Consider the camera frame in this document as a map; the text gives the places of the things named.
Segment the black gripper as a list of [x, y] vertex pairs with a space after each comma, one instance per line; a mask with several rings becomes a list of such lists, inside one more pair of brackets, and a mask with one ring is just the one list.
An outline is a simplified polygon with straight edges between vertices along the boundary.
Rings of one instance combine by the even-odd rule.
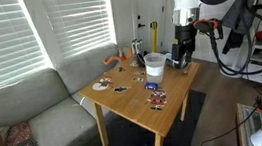
[[193, 25], [176, 26], [175, 40], [172, 45], [172, 66], [176, 68], [184, 68], [191, 62], [192, 53], [195, 51], [196, 29]]

